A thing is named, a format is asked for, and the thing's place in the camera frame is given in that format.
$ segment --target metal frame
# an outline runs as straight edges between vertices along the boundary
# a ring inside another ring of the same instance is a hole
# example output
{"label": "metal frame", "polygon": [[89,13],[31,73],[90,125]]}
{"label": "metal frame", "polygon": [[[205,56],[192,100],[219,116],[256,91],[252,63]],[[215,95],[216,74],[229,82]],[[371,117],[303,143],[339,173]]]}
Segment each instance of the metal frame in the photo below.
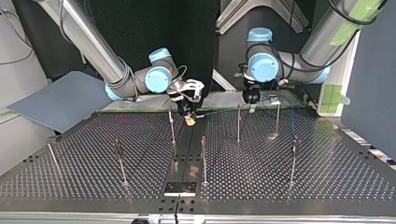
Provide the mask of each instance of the metal frame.
{"label": "metal frame", "polygon": [[[290,21],[292,0],[233,0],[219,16],[216,26],[224,35],[237,21],[254,7],[270,7],[287,23]],[[295,5],[291,27],[296,33],[304,30],[309,24],[303,12]]]}
{"label": "metal frame", "polygon": [[216,69],[213,69],[213,80],[215,80],[225,91],[236,91],[236,88]]}

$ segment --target metal bracket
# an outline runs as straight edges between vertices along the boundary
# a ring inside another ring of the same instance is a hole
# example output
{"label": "metal bracket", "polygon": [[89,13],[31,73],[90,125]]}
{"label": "metal bracket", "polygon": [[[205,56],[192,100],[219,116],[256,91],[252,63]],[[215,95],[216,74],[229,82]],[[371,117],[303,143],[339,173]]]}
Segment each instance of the metal bracket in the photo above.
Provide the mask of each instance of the metal bracket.
{"label": "metal bracket", "polygon": [[236,91],[236,88],[218,71],[216,71],[216,69],[213,69],[213,80],[215,80],[225,91]]}
{"label": "metal bracket", "polygon": [[341,104],[343,105],[349,105],[350,104],[350,99],[348,97],[346,97],[345,95],[341,95]]}
{"label": "metal bracket", "polygon": [[165,197],[195,197],[196,183],[168,182],[165,187]]}
{"label": "metal bracket", "polygon": [[[254,7],[270,7],[287,23],[290,21],[292,0],[233,0],[219,16],[216,27],[224,35],[237,21]],[[291,27],[296,33],[309,24],[303,12],[295,5]]]}

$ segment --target white cable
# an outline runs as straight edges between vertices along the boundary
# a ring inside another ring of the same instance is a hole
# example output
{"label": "white cable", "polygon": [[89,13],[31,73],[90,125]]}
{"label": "white cable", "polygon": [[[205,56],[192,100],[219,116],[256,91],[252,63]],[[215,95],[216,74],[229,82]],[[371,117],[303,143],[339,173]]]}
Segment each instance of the white cable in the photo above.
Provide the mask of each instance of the white cable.
{"label": "white cable", "polygon": [[32,48],[32,45],[29,43],[27,36],[25,38],[23,38],[20,33],[18,33],[17,29],[15,28],[15,26],[12,24],[12,22],[9,20],[9,18],[7,17],[7,13],[11,14],[13,17],[15,17],[17,20],[20,20],[20,17],[17,15],[17,13],[15,13],[14,11],[9,10],[8,8],[5,7],[0,7],[0,12],[3,13],[3,20],[6,22],[6,24],[9,26],[9,28],[11,28],[15,34],[18,36],[18,38],[29,48]]}
{"label": "white cable", "polygon": [[61,0],[60,5],[59,5],[59,30],[61,31],[61,35],[64,37],[64,39],[69,44],[73,45],[73,43],[70,41],[70,39],[64,33],[64,1],[67,1],[67,0]]}

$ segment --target green tape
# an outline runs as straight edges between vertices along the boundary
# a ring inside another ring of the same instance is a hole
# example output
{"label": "green tape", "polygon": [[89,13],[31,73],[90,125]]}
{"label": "green tape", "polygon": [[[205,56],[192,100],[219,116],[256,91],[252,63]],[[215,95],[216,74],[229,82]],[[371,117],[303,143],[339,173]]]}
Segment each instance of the green tape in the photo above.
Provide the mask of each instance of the green tape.
{"label": "green tape", "polygon": [[9,116],[9,115],[19,115],[17,112],[14,111],[6,111],[0,114],[0,117]]}
{"label": "green tape", "polygon": [[[359,21],[370,21],[378,15],[378,8],[382,2],[383,0],[359,0],[356,6],[354,6],[352,11],[349,13],[349,16]],[[355,31],[361,27],[361,25],[345,21],[332,39],[330,45],[344,45],[348,39],[353,36]]]}
{"label": "green tape", "polygon": [[342,85],[325,85],[320,103],[320,113],[336,113],[341,103]]}

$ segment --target small object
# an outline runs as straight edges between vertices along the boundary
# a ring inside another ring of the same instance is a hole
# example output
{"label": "small object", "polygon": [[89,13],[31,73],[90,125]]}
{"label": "small object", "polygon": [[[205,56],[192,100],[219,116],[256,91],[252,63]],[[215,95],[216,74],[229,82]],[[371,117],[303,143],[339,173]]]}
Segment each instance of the small object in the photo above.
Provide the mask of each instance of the small object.
{"label": "small object", "polygon": [[236,142],[239,144],[241,138],[240,138],[240,133],[241,133],[241,105],[238,105],[238,135],[237,135],[237,139]]}
{"label": "small object", "polygon": [[120,139],[119,138],[116,138],[116,140],[115,140],[114,152],[116,154],[117,161],[119,161],[119,163],[120,163],[120,168],[121,168],[121,171],[122,171],[122,177],[123,177],[122,185],[124,187],[129,186],[128,180],[126,179],[126,174],[125,174],[125,169],[124,169],[124,166],[123,166],[123,162],[122,162],[123,151],[122,151],[122,148],[121,148],[121,143],[120,143]]}
{"label": "small object", "polygon": [[206,177],[206,138],[203,136],[201,140],[201,148],[202,148],[202,159],[204,161],[204,186],[209,185],[207,182],[207,177]]}
{"label": "small object", "polygon": [[248,110],[249,114],[253,114],[256,111],[257,105],[250,105],[250,109]]}
{"label": "small object", "polygon": [[388,159],[388,160],[387,160],[387,163],[388,163],[389,165],[396,165],[396,161],[394,161],[393,159]]}
{"label": "small object", "polygon": [[135,219],[131,224],[149,224],[149,221],[143,219]]}
{"label": "small object", "polygon": [[195,182],[168,182],[165,187],[165,197],[195,197]]}
{"label": "small object", "polygon": [[277,82],[277,85],[278,86],[283,86],[283,85],[288,84],[288,83],[289,83],[289,81],[287,79],[282,79],[282,80]]}

